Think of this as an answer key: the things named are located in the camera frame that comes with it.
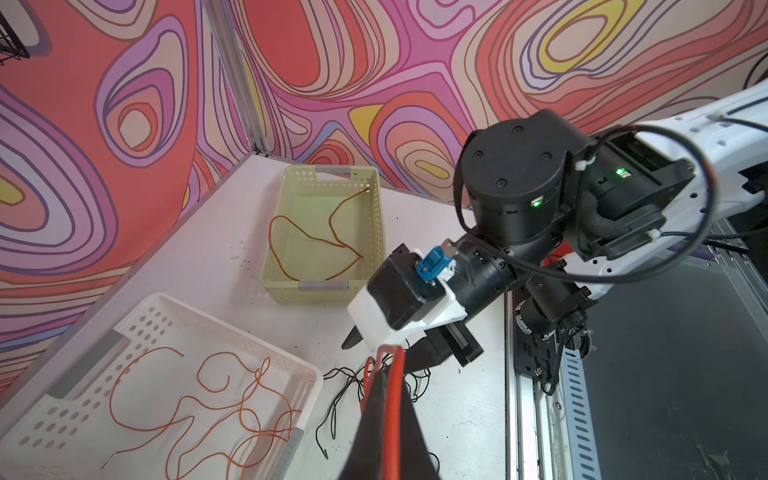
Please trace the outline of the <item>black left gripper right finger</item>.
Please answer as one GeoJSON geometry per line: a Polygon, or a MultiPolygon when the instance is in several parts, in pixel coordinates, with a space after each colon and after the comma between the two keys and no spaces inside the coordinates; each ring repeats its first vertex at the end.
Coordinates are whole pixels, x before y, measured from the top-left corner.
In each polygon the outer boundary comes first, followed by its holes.
{"type": "Polygon", "coordinates": [[[439,480],[437,464],[427,449],[405,383],[399,401],[399,478],[401,480],[439,480]]]}

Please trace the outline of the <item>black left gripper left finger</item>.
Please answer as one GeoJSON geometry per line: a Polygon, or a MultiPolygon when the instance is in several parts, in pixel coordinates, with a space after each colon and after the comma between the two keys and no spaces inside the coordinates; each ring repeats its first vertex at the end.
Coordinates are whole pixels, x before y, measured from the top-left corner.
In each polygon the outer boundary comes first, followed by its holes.
{"type": "Polygon", "coordinates": [[[339,478],[383,479],[384,440],[387,409],[387,371],[382,357],[373,362],[366,377],[364,407],[352,447],[339,478]]]}

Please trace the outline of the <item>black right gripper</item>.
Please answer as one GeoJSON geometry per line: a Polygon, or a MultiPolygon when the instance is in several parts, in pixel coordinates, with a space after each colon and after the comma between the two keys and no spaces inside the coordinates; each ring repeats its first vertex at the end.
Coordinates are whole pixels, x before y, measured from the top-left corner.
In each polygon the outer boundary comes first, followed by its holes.
{"type": "MultiPolygon", "coordinates": [[[[516,272],[504,259],[475,239],[460,239],[454,259],[456,269],[448,286],[465,309],[466,317],[427,330],[423,338],[407,349],[405,369],[431,369],[450,357],[462,366],[473,362],[483,353],[483,348],[468,329],[469,320],[497,298],[528,280],[526,271],[516,272]]],[[[349,350],[362,340],[358,328],[353,327],[342,342],[341,349],[349,350]]]]}

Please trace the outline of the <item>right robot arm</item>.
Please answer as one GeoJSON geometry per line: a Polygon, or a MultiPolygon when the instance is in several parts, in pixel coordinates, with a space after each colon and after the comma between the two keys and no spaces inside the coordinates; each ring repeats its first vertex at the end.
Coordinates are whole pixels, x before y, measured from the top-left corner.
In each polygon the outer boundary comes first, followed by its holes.
{"type": "Polygon", "coordinates": [[[397,247],[348,307],[344,349],[421,333],[410,370],[472,362],[467,322],[515,296],[513,365],[553,394],[587,310],[615,284],[664,273],[723,218],[767,200],[767,85],[588,136],[552,110],[472,132],[456,201],[475,219],[428,253],[397,247]]]}

